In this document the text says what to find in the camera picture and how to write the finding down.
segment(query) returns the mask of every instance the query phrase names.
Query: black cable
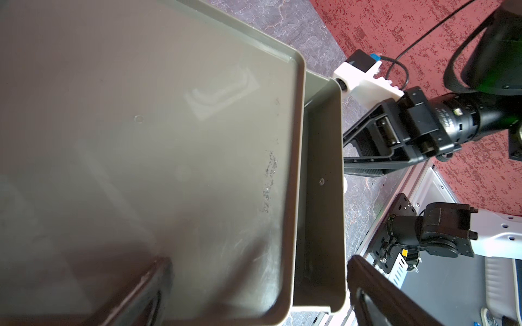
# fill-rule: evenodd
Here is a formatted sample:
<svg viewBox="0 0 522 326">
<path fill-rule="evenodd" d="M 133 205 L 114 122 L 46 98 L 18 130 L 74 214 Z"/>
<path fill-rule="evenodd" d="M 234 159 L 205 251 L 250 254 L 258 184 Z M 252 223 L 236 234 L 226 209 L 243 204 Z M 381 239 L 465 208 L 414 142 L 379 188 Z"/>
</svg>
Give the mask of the black cable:
<svg viewBox="0 0 522 326">
<path fill-rule="evenodd" d="M 408 68 L 406 68 L 406 66 L 404 64 L 402 64 L 400 61 L 396 60 L 396 59 L 393 59 L 393 58 L 390 58 L 390 57 L 386 57 L 386 56 L 383 56 L 381 55 L 381 60 L 384 60 L 384 61 L 390 61 L 392 63 L 392 65 L 399 65 L 402 69 L 404 69 L 404 72 L 406 73 L 406 81 L 404 81 L 404 84 L 402 84 L 402 87 L 399 88 L 400 90 L 403 90 L 406 85 L 410 82 L 410 72 L 408 71 Z"/>
<path fill-rule="evenodd" d="M 453 17 L 454 15 L 456 15 L 459 11 L 461 11 L 462 9 L 466 8 L 469 4 L 471 4 L 472 2 L 474 2 L 475 0 L 469 0 L 468 2 L 466 2 L 465 4 L 463 4 L 462 6 L 460 6 L 457 10 L 455 10 L 454 12 L 452 12 L 451 14 L 449 14 L 449 16 L 447 16 L 446 18 L 444 18 L 443 20 L 441 20 L 440 22 L 438 22 L 437 25 L 433 26 L 432 29 L 430 29 L 428 32 L 426 32 L 423 36 L 419 37 L 419 39 L 417 39 L 415 42 L 413 42 L 409 47 L 407 47 L 404 51 L 402 51 L 398 56 L 397 58 L 395 58 L 395 60 L 399 60 L 402 58 L 403 55 L 406 54 L 406 52 L 408 52 L 409 50 L 411 50 L 415 45 L 417 45 L 417 43 L 419 43 L 420 41 L 422 41 L 426 36 L 428 36 L 431 32 L 433 32 L 437 27 L 439 27 L 440 25 L 444 24 L 449 18 Z M 389 79 L 390 77 L 390 74 L 392 73 L 392 69 L 393 67 L 395 66 L 395 64 L 398 64 L 397 62 L 392 62 L 391 66 L 388 68 L 388 72 L 386 73 L 386 76 L 384 78 L 386 79 Z M 403 85 L 403 87 L 406 87 L 406 85 L 408 84 L 409 80 L 407 80 L 405 82 L 405 84 Z"/>
<path fill-rule="evenodd" d="M 402 245 L 400 243 L 394 243 L 394 244 L 391 244 L 389 249 L 388 249 L 388 252 L 390 252 L 392 250 L 393 247 L 399 247 L 401 249 L 406 249 L 406 250 L 426 250 L 427 246 L 422 246 L 422 245 L 418 245 L 418 246 L 409 246 L 409 245 Z"/>
</svg>

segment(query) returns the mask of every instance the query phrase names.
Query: wire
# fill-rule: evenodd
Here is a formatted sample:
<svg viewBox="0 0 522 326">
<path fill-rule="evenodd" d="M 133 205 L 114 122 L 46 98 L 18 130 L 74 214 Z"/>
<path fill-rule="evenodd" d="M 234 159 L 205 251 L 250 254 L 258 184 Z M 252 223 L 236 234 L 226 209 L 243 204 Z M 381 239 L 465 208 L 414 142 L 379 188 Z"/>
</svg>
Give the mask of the wire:
<svg viewBox="0 0 522 326">
<path fill-rule="evenodd" d="M 393 59 L 390 57 L 381 55 L 381 60 L 390 61 L 392 63 L 392 65 L 396 64 L 399 67 L 401 67 L 402 69 L 404 69 L 404 72 L 406 73 L 406 80 L 404 81 L 404 84 L 402 84 L 401 88 L 399 88 L 400 90 L 403 90 L 406 87 L 406 85 L 410 82 L 410 72 L 408 71 L 408 68 L 406 68 L 406 66 L 404 64 L 402 64 L 399 60 L 396 60 L 396 59 Z"/>
<path fill-rule="evenodd" d="M 422 262 L 422 259 L 421 259 L 421 256 L 417 256 L 417 263 L 413 264 L 413 266 L 410 266 L 410 264 L 408 264 L 408 267 L 411 268 L 411 270 L 406 270 L 408 273 L 409 272 L 413 272 L 415 271 L 415 273 L 418 273 L 419 272 L 419 265 L 421 264 Z"/>
<path fill-rule="evenodd" d="M 433 26 L 428 32 L 426 32 L 423 36 L 419 37 L 415 42 L 413 42 L 409 47 L 407 47 L 404 51 L 402 51 L 398 56 L 397 58 L 395 58 L 395 60 L 399 60 L 402 58 L 403 55 L 406 54 L 406 52 L 408 52 L 409 50 L 411 50 L 415 45 L 417 45 L 420 41 L 422 41 L 426 36 L 428 36 L 431 32 L 433 32 L 437 27 L 439 27 L 440 25 L 444 24 L 449 18 L 453 17 L 454 15 L 456 15 L 459 11 L 461 11 L 462 9 L 466 8 L 469 4 L 471 4 L 472 2 L 474 2 L 475 0 L 469 0 L 468 2 L 466 2 L 465 4 L 463 4 L 462 6 L 460 6 L 457 10 L 455 10 L 454 12 L 452 12 L 451 14 L 449 14 L 449 16 L 447 16 L 446 18 L 444 18 L 443 20 L 441 20 L 440 22 L 438 22 L 437 25 Z M 392 62 L 391 66 L 388 68 L 388 72 L 386 73 L 386 76 L 384 77 L 385 79 L 389 79 L 390 77 L 390 74 L 392 73 L 392 69 L 393 67 L 395 66 L 395 64 L 398 65 L 397 62 Z M 402 87 L 406 87 L 406 85 L 408 84 L 409 80 L 407 79 L 406 82 L 404 83 L 404 85 Z"/>
<path fill-rule="evenodd" d="M 394 244 L 391 244 L 390 247 L 388 248 L 388 254 L 390 254 L 390 251 L 395 246 L 397 246 L 401 249 L 406 249 L 406 250 L 425 250 L 427 248 L 426 246 L 422 246 L 422 245 L 410 246 L 410 245 L 402 245 L 400 243 L 394 243 Z"/>
</svg>

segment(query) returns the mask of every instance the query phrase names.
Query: red carpet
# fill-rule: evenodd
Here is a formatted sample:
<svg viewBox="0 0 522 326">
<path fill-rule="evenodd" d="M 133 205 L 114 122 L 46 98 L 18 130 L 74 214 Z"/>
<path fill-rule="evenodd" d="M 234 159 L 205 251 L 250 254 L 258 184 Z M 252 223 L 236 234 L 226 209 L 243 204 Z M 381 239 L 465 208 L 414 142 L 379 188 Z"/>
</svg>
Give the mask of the red carpet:
<svg viewBox="0 0 522 326">
<path fill-rule="evenodd" d="M 396 57 L 465 0 L 311 0 L 315 10 L 348 56 L 356 49 Z M 457 47 L 500 4 L 476 0 L 436 29 L 401 61 L 410 71 L 409 87 L 420 86 L 428 98 L 447 92 L 442 83 L 446 64 Z M 475 43 L 459 58 L 462 68 Z M 402 82 L 396 68 L 392 80 Z M 522 215 L 522 162 L 507 158 L 507 133 L 485 137 L 448 163 L 436 162 L 463 203 Z"/>
</svg>

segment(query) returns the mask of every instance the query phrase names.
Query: scratch mark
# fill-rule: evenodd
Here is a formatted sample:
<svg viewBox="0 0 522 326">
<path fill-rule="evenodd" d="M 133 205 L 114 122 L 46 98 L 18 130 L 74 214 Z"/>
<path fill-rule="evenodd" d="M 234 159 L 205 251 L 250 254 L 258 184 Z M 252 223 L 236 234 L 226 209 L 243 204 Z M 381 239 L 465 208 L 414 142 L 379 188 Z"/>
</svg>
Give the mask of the scratch mark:
<svg viewBox="0 0 522 326">
<path fill-rule="evenodd" d="M 268 252 L 266 251 L 266 252 L 265 252 L 264 254 L 262 254 L 261 256 L 259 256 L 259 257 L 257 257 L 257 258 L 254 258 L 254 260 L 252 260 L 252 262 L 256 262 L 256 261 L 258 261 L 259 259 L 263 258 L 263 257 L 266 256 L 267 254 L 268 254 Z"/>
<path fill-rule="evenodd" d="M 240 239 L 240 240 L 238 241 L 238 243 L 236 243 L 236 244 L 234 245 L 234 249 L 237 248 L 238 245 L 239 245 L 241 242 L 243 242 L 243 239 Z"/>
<path fill-rule="evenodd" d="M 277 169 L 277 160 L 274 156 L 274 152 L 270 152 L 269 160 L 268 160 L 268 166 L 265 170 L 265 177 L 266 181 L 263 188 L 263 207 L 261 208 L 261 211 L 264 213 L 269 212 L 270 208 L 270 192 L 272 190 L 272 186 L 274 185 L 274 175 L 276 173 Z"/>
</svg>

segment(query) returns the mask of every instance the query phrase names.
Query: robotic arm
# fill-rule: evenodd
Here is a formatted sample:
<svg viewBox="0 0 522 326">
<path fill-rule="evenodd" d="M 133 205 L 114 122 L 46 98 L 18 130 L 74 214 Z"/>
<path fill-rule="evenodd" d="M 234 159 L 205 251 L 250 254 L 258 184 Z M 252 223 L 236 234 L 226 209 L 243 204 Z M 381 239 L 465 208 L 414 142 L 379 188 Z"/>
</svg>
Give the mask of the robotic arm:
<svg viewBox="0 0 522 326">
<path fill-rule="evenodd" d="M 476 209 L 466 204 L 435 202 L 417 215 L 404 194 L 398 195 L 375 233 L 369 249 L 373 259 L 389 273 L 398 255 L 418 251 L 456 258 L 505 257 L 522 259 L 522 218 Z"/>
<path fill-rule="evenodd" d="M 461 77 L 453 63 L 484 28 Z M 468 141 L 509 129 L 509 157 L 522 161 L 522 2 L 505 0 L 451 58 L 444 83 L 453 90 L 428 100 L 419 87 L 401 91 L 373 78 L 380 57 L 357 50 L 334 72 L 345 95 L 370 109 L 343 135 L 358 157 L 345 174 L 381 176 L 435 156 L 447 161 Z"/>
</svg>

